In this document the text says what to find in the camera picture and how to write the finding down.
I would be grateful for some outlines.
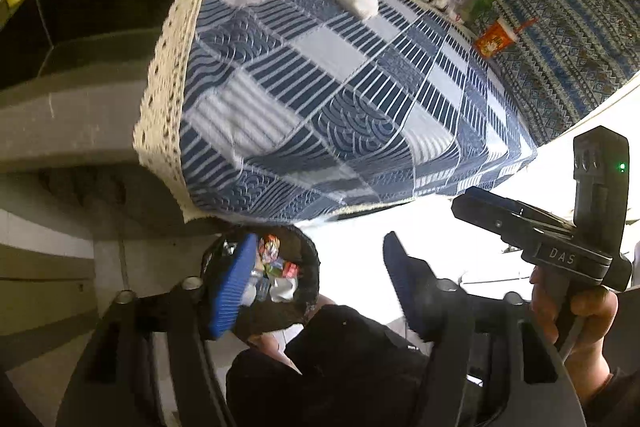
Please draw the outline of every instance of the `black pants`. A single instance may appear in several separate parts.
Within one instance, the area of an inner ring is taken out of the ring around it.
[[[427,357],[347,306],[324,306],[285,354],[302,375],[255,348],[226,376],[238,427],[408,425]]]

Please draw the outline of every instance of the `blue gripper pad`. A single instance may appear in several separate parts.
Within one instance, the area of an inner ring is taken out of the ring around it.
[[[236,248],[226,273],[220,278],[220,284],[211,297],[209,331],[214,339],[220,338],[236,323],[242,294],[255,266],[257,250],[258,236],[255,233],[247,234]]]

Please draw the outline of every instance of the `tablecloth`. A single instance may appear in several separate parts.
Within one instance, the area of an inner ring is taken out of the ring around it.
[[[498,74],[412,0],[176,0],[136,127],[186,218],[297,222],[471,185],[536,156]]]

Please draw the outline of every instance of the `cream lace border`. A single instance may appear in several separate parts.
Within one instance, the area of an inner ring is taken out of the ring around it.
[[[208,214],[189,196],[180,165],[184,77],[202,0],[174,0],[162,25],[140,103],[133,147],[140,165],[158,176],[180,205],[185,222]]]

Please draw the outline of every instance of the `floor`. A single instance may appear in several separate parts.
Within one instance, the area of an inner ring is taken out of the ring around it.
[[[386,233],[395,230],[409,254],[428,261],[439,277],[457,280],[483,253],[501,251],[504,244],[492,234],[455,220],[449,207],[447,198],[433,196],[348,221],[302,227],[319,251],[321,293],[388,324],[427,352],[428,347],[404,327],[382,261],[382,241]],[[170,290],[185,277],[197,275],[202,253],[214,239],[215,236],[205,235],[122,243],[97,241],[94,255],[98,310],[104,313],[121,289],[130,288],[139,296],[156,295]],[[274,332],[282,350],[301,329],[295,325]],[[162,334],[154,340],[159,357],[164,357],[159,382],[165,420],[171,425],[176,408],[167,369],[166,340]],[[247,346],[227,333],[220,340],[207,343],[207,347],[224,390],[226,372]]]

